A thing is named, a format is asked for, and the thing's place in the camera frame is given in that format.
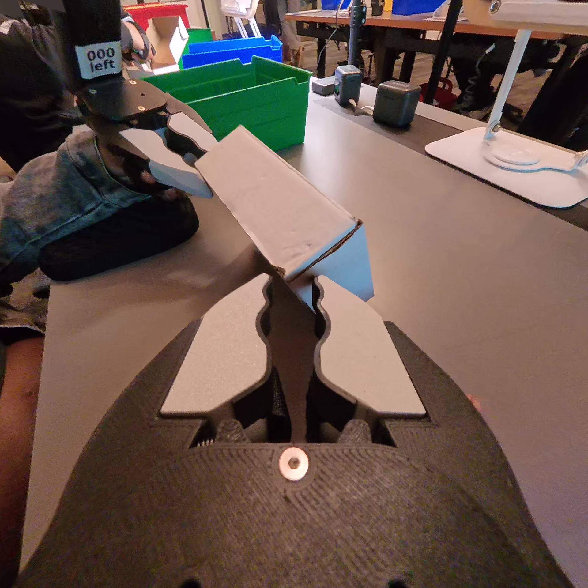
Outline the large green plastic bin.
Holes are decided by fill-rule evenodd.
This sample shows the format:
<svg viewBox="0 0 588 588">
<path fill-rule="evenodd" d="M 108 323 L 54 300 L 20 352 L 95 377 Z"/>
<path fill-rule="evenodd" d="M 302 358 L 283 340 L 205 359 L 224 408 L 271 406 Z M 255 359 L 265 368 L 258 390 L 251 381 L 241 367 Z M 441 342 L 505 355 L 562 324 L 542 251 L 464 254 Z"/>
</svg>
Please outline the large green plastic bin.
<svg viewBox="0 0 588 588">
<path fill-rule="evenodd" d="M 254 56 L 145 80 L 194 109 L 218 141 L 242 125 L 276 152 L 305 142 L 307 70 Z"/>
</svg>

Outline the person's leg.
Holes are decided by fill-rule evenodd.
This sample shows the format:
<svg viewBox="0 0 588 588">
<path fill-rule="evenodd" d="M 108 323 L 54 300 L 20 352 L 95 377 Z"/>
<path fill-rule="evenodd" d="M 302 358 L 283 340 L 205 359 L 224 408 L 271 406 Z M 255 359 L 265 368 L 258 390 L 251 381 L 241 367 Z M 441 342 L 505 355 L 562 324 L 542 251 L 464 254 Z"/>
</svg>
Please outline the person's leg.
<svg viewBox="0 0 588 588">
<path fill-rule="evenodd" d="M 1 587 L 15 581 L 21 557 L 43 336 L 5 347 L 1 385 Z"/>
</svg>

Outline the white desk mat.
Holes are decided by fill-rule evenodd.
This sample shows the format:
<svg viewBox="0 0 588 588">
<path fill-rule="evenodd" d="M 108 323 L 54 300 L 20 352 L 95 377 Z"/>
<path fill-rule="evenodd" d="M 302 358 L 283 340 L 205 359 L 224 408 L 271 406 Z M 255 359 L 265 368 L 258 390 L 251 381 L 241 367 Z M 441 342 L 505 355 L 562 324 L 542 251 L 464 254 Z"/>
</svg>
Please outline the white desk mat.
<svg viewBox="0 0 588 588">
<path fill-rule="evenodd" d="M 587 151 L 574 152 L 508 130 L 474 128 L 426 153 L 524 200 L 555 209 L 587 201 Z"/>
</svg>

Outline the blue plastic bin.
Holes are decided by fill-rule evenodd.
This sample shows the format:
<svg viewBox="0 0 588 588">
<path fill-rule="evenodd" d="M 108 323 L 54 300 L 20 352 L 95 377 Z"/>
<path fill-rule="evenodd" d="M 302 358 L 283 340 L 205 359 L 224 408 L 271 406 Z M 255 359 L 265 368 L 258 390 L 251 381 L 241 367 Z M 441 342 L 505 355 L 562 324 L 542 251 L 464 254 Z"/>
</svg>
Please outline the blue plastic bin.
<svg viewBox="0 0 588 588">
<path fill-rule="evenodd" d="M 282 62 L 282 51 L 283 43 L 275 35 L 269 39 L 250 37 L 190 43 L 179 67 L 185 70 L 236 59 L 247 65 L 254 56 Z"/>
</svg>

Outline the person's left hand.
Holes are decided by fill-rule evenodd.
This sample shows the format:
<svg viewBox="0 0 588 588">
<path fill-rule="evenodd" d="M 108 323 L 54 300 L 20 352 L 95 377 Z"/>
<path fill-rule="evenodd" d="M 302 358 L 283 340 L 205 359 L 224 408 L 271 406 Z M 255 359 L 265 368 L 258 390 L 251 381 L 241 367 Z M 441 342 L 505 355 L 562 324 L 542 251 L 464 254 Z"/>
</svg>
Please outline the person's left hand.
<svg viewBox="0 0 588 588">
<path fill-rule="evenodd" d="M 128 189 L 164 201 L 188 197 L 183 190 L 159 183 L 143 160 L 111 145 L 104 137 L 97 136 L 96 145 L 107 172 Z"/>
</svg>

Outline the white desk lamp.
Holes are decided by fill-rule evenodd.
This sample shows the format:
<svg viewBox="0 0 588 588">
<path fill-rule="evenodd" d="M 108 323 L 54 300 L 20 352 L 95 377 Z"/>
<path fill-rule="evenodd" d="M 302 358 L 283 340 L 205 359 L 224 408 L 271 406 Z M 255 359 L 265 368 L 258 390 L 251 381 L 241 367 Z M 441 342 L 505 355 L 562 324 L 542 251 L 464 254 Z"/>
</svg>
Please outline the white desk lamp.
<svg viewBox="0 0 588 588">
<path fill-rule="evenodd" d="M 587 1 L 464 1 L 465 13 L 475 25 L 517 30 L 514 47 L 492 107 L 482 140 L 482 155 L 489 163 L 514 172 L 555 171 L 571 174 L 587 165 L 587 151 L 567 164 L 548 149 L 540 155 L 525 139 L 512 139 L 501 129 L 504 104 L 533 31 L 575 34 L 587 31 Z"/>
</svg>

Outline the wooden table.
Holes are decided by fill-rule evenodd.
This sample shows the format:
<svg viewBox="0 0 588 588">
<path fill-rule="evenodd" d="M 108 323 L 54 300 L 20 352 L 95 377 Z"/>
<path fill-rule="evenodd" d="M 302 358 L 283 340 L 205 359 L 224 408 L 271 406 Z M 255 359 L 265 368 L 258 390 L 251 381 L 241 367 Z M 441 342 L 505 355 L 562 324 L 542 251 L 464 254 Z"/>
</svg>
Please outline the wooden table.
<svg viewBox="0 0 588 588">
<path fill-rule="evenodd" d="M 325 77 L 326 45 L 328 41 L 347 42 L 349 39 L 349 14 L 347 11 L 310 10 L 289 13 L 285 18 L 288 22 L 296 22 L 300 36 L 318 41 L 317 77 Z M 435 55 L 438 40 L 427 39 L 429 32 L 442 33 L 444 22 L 426 19 L 425 15 L 403 17 L 384 12 L 383 15 L 367 16 L 359 34 L 361 48 L 371 48 L 375 39 L 380 39 L 385 48 L 383 76 L 392 77 L 396 55 L 406 54 L 401 64 L 401 80 L 408 82 L 412 76 L 417 53 Z M 534 39 L 556 40 L 565 46 L 562 59 L 556 63 L 556 71 L 568 68 L 577 57 L 582 46 L 587 44 L 587 33 L 554 33 L 534 31 Z M 451 42 L 448 55 L 457 54 L 454 41 Z"/>
</svg>

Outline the blue storage bin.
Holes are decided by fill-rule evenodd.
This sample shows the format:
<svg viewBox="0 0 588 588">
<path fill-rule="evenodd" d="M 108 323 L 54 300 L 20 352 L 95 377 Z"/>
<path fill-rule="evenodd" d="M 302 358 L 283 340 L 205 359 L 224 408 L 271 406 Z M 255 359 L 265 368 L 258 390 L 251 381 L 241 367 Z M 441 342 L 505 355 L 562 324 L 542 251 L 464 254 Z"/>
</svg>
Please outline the blue storage bin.
<svg viewBox="0 0 588 588">
<path fill-rule="evenodd" d="M 424 15 L 424 14 L 433 14 L 435 11 L 442 6 L 445 1 L 392 1 L 392 14 L 399 15 L 399 16 L 414 16 L 414 15 Z"/>
</svg>

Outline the black tripod pole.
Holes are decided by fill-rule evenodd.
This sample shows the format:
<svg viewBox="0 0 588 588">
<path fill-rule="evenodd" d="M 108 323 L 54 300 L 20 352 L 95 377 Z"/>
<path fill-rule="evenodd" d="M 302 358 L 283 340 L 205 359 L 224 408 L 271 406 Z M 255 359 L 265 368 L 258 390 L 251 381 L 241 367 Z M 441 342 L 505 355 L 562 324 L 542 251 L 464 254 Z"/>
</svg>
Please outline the black tripod pole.
<svg viewBox="0 0 588 588">
<path fill-rule="evenodd" d="M 366 20 L 364 1 L 352 1 L 349 6 L 348 65 L 355 66 L 359 52 L 359 34 Z"/>
</svg>

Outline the white cardboard box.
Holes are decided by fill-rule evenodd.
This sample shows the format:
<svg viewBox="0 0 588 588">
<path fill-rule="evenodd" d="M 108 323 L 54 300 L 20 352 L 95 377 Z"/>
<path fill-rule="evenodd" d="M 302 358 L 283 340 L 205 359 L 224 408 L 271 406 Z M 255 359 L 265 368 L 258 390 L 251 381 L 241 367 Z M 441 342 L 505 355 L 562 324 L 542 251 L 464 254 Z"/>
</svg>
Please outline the white cardboard box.
<svg viewBox="0 0 588 588">
<path fill-rule="evenodd" d="M 374 296 L 364 223 L 239 126 L 196 169 L 259 253 L 307 306 L 326 276 L 363 301 Z"/>
</svg>

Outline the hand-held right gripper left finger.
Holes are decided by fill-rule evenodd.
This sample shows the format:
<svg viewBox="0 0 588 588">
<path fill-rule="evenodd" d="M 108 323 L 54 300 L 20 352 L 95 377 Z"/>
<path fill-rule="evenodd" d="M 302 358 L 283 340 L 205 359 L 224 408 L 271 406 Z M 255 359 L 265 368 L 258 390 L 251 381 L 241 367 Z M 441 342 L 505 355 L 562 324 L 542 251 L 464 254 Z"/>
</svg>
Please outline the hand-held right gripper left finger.
<svg viewBox="0 0 588 588">
<path fill-rule="evenodd" d="M 162 415 L 236 415 L 236 404 L 258 391 L 272 370 L 262 318 L 272 278 L 262 273 L 226 295 L 202 317 Z"/>
</svg>

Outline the small open cardboard box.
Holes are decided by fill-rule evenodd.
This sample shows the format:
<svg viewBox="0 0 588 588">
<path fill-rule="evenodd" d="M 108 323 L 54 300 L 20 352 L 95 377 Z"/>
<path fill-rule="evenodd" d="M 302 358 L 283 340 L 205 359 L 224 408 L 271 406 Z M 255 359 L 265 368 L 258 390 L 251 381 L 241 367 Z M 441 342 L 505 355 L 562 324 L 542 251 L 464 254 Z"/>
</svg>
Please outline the small open cardboard box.
<svg viewBox="0 0 588 588">
<path fill-rule="evenodd" d="M 148 23 L 146 35 L 155 52 L 151 59 L 151 75 L 179 71 L 189 37 L 183 20 L 179 16 L 157 17 L 149 19 Z"/>
</svg>

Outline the black slanted stand pole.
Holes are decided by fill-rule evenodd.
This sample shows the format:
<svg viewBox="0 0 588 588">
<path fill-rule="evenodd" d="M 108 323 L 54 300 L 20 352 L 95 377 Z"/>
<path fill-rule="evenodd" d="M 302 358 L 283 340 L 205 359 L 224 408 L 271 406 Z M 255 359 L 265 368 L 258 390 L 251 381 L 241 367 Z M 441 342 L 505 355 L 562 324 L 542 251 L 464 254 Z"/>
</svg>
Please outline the black slanted stand pole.
<svg viewBox="0 0 588 588">
<path fill-rule="evenodd" d="M 423 98 L 423 102 L 428 105 L 433 105 L 462 6 L 463 1 L 450 1 L 449 3 L 442 34 L 437 42 L 437 52 L 433 60 L 428 87 Z"/>
</svg>

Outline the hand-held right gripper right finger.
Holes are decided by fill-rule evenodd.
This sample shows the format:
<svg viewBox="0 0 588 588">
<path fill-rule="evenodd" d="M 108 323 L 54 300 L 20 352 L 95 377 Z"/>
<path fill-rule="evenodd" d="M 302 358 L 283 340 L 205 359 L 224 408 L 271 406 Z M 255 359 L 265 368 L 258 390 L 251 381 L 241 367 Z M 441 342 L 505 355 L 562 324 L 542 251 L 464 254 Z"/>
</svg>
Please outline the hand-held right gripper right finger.
<svg viewBox="0 0 588 588">
<path fill-rule="evenodd" d="M 320 383 L 367 417 L 424 417 L 417 393 L 382 317 L 326 276 L 313 283 L 314 370 Z"/>
</svg>

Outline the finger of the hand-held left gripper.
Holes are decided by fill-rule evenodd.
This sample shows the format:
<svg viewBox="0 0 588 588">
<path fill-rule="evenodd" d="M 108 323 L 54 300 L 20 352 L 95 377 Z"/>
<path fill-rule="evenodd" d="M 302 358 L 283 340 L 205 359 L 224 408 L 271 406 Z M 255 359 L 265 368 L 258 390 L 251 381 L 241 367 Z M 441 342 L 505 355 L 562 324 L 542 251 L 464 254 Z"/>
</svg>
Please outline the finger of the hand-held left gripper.
<svg viewBox="0 0 588 588">
<path fill-rule="evenodd" d="M 212 131 L 202 120 L 200 115 L 187 104 L 165 94 L 164 125 L 162 139 L 165 165 L 180 165 L 180 161 L 187 165 L 206 155 L 217 145 Z"/>
<path fill-rule="evenodd" d="M 127 129 L 121 136 L 147 157 L 150 174 L 163 186 L 188 195 L 211 198 L 213 192 L 195 167 L 205 149 L 189 136 L 171 132 L 175 146 L 170 148 L 154 130 Z"/>
</svg>

